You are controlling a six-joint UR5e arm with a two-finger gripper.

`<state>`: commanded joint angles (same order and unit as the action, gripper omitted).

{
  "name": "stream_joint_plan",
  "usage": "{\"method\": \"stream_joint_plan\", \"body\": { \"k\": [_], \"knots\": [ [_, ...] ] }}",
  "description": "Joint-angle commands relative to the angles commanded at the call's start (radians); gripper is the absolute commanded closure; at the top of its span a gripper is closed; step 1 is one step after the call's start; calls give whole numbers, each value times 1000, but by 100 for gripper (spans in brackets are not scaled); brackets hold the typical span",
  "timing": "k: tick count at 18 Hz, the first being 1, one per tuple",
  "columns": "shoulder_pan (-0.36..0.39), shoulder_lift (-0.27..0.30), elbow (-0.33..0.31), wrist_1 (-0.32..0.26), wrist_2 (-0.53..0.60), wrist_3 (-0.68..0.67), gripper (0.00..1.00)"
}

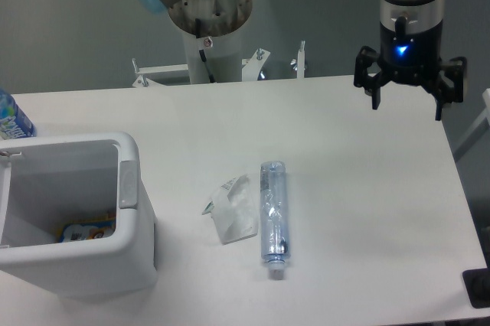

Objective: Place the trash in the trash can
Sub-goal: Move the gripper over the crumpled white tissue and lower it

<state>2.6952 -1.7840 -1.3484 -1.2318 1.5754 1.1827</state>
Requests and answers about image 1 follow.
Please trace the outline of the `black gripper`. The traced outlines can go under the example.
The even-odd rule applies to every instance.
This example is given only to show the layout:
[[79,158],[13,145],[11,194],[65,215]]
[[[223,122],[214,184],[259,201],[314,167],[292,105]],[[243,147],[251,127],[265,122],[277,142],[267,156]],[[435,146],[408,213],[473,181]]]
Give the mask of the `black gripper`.
[[[371,97],[372,109],[381,103],[381,88],[390,81],[405,85],[425,85],[436,101],[435,120],[443,109],[462,103],[468,89],[468,61],[465,57],[440,59],[443,21],[420,33],[406,34],[400,41],[394,31],[380,25],[381,53],[363,46],[356,56],[354,86],[363,88]],[[380,70],[369,74],[374,64]]]

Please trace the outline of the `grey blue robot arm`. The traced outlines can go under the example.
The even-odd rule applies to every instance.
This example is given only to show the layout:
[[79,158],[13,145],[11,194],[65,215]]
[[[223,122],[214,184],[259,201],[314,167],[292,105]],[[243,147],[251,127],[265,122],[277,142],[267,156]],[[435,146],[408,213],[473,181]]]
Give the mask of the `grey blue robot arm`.
[[[252,0],[139,0],[153,13],[168,12],[171,20],[189,34],[197,51],[204,80],[216,82],[211,63],[213,41],[239,30],[250,18]],[[440,42],[445,0],[380,0],[379,50],[362,47],[355,59],[354,85],[381,102],[387,83],[419,86],[436,101],[436,113],[463,101],[467,60],[443,60]]]

